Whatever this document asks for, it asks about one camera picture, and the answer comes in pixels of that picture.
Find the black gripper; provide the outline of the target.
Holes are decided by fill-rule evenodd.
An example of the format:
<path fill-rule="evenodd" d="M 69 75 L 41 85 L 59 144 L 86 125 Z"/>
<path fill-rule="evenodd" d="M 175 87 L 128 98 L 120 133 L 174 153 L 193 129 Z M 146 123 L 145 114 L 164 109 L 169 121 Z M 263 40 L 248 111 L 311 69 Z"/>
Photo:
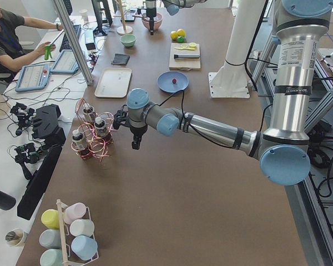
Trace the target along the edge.
<path fill-rule="evenodd" d="M 156 7 L 138 7 L 137 15 L 141 18 L 149 18 L 149 32 L 154 35 L 154 18 L 157 16 Z"/>
<path fill-rule="evenodd" d="M 118 130 L 120 126 L 130 128 L 131 133 L 133 134 L 132 141 L 132 149 L 138 150 L 140 149 L 140 143 L 142 141 L 142 136 L 146 133 L 148 126 L 144 125 L 142 127 L 136 127 L 131 124 L 131 119 L 128 116 L 127 105 L 124 104 L 122 107 L 117 110 L 117 112 L 113 115 L 113 129 Z"/>

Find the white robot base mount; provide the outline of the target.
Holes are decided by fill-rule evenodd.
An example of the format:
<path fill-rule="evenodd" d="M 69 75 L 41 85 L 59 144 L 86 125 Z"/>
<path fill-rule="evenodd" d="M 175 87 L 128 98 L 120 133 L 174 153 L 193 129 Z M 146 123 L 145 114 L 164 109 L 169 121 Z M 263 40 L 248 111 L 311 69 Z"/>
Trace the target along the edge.
<path fill-rule="evenodd" d="M 249 98 L 247 58 L 258 24 L 261 23 L 266 0 L 241 1 L 235 16 L 224 65 L 209 73 L 212 98 Z"/>

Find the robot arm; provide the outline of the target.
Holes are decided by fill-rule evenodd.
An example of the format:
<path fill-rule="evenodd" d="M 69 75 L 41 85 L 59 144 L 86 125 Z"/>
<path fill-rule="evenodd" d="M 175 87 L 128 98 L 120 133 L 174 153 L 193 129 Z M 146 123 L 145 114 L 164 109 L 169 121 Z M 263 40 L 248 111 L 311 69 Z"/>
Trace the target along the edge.
<path fill-rule="evenodd" d="M 178 13 L 179 9 L 191 8 L 195 4 L 204 3 L 206 0 L 162 0 L 168 13 L 173 16 Z M 154 35 L 154 18 L 157 16 L 157 4 L 155 0 L 146 0 L 142 7 L 137 8 L 137 14 L 140 15 L 145 10 L 145 16 L 149 18 L 149 33 Z"/>
<path fill-rule="evenodd" d="M 249 98 L 247 63 L 268 1 L 241 1 L 231 32 L 225 63 L 211 73 L 209 86 L 214 98 Z M 272 182 L 290 186 L 310 172 L 307 155 L 309 137 L 305 119 L 312 93 L 317 45 L 329 30 L 333 1 L 275 1 L 273 33 L 280 41 L 280 55 L 273 96 L 270 127 L 264 132 L 246 131 L 180 108 L 162 108 L 149 100 L 147 91 L 136 88 L 127 104 L 114 115 L 113 128 L 125 126 L 133 134 L 132 148 L 138 150 L 148 126 L 165 136 L 176 129 L 198 134 L 228 149 L 244 151 L 260 162 Z"/>

